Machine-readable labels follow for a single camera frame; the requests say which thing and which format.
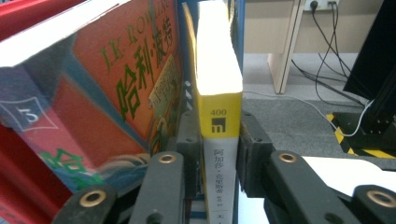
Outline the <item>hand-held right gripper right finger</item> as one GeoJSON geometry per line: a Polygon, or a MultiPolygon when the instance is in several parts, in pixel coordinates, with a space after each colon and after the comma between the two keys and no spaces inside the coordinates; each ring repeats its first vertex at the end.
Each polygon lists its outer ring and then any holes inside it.
{"type": "Polygon", "coordinates": [[[241,190],[249,198],[264,198],[266,166],[274,152],[272,140],[256,117],[247,111],[241,114],[236,171],[241,190]]]}

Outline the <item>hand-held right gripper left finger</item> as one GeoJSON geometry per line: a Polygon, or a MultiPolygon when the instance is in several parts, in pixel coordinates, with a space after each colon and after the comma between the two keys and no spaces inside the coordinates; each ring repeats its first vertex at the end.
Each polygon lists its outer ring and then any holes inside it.
{"type": "Polygon", "coordinates": [[[181,115],[177,133],[177,152],[184,158],[185,193],[194,199],[201,189],[201,134],[199,120],[194,110],[181,115]]]}

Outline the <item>teal book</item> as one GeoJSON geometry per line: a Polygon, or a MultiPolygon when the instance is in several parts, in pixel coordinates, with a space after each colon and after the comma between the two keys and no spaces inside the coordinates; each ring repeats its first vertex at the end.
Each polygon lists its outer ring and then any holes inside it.
{"type": "Polygon", "coordinates": [[[0,41],[0,119],[72,191],[135,187],[177,126],[177,0],[86,0],[0,41]]]}

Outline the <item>red book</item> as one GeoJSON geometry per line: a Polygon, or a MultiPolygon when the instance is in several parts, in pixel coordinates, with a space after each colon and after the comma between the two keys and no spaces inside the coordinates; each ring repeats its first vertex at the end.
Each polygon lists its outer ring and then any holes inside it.
{"type": "MultiPolygon", "coordinates": [[[[0,0],[0,41],[84,0],[0,0]]],[[[0,223],[50,224],[71,196],[0,119],[0,223]]]]}

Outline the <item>stand base with hazard tape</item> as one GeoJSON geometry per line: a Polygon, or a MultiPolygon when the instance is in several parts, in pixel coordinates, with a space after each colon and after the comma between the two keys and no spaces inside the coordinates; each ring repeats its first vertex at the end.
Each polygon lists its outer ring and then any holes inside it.
{"type": "Polygon", "coordinates": [[[334,112],[327,119],[345,153],[396,160],[396,65],[362,112],[334,112]]]}

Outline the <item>beige wooden desk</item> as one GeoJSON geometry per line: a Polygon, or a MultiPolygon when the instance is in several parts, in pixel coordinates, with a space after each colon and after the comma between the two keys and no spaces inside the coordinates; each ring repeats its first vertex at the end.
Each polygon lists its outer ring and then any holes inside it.
{"type": "Polygon", "coordinates": [[[340,0],[337,26],[330,10],[304,11],[305,0],[247,0],[245,53],[264,53],[276,93],[288,84],[295,53],[324,52],[332,34],[341,53],[357,53],[384,0],[340,0]]]}

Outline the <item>white wall socket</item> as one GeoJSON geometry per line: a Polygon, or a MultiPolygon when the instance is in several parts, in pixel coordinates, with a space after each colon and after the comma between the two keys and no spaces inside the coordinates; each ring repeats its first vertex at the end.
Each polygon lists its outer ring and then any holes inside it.
{"type": "Polygon", "coordinates": [[[311,11],[316,7],[316,11],[332,10],[339,5],[340,0],[305,0],[304,11],[311,11]]]}

